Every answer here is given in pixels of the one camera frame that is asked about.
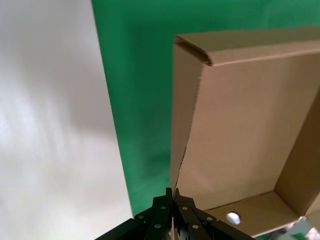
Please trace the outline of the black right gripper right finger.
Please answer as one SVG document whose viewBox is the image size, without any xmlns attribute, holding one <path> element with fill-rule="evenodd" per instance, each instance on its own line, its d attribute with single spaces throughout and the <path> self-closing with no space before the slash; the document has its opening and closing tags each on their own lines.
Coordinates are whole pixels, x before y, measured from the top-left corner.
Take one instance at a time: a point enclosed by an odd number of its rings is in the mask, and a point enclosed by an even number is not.
<svg viewBox="0 0 320 240">
<path fill-rule="evenodd" d="M 251 240 L 252 237 L 196 207 L 191 197 L 173 197 L 173 226 L 180 240 Z"/>
</svg>

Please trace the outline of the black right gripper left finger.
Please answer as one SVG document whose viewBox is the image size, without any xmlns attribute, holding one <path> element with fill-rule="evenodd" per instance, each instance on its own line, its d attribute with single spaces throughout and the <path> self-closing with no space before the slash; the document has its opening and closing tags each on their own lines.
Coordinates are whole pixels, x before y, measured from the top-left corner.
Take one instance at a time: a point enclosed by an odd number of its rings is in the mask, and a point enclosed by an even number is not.
<svg viewBox="0 0 320 240">
<path fill-rule="evenodd" d="M 152 206 L 114 227 L 97 240 L 168 240 L 172 228 L 172 189 L 153 198 Z"/>
</svg>

